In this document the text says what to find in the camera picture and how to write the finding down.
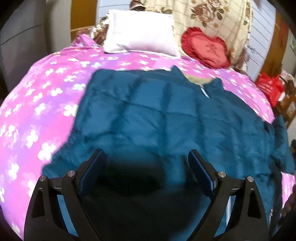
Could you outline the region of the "person's right hand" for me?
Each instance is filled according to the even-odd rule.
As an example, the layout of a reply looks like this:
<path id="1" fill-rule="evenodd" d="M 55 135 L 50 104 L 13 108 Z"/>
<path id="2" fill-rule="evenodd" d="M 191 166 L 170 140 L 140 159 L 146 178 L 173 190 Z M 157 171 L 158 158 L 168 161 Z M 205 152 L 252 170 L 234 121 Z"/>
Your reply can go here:
<path id="1" fill-rule="evenodd" d="M 296 185 L 293 185 L 292 194 L 289 196 L 288 200 L 281 211 L 281 217 L 286 217 L 290 212 L 295 211 L 295 199 L 296 199 Z"/>

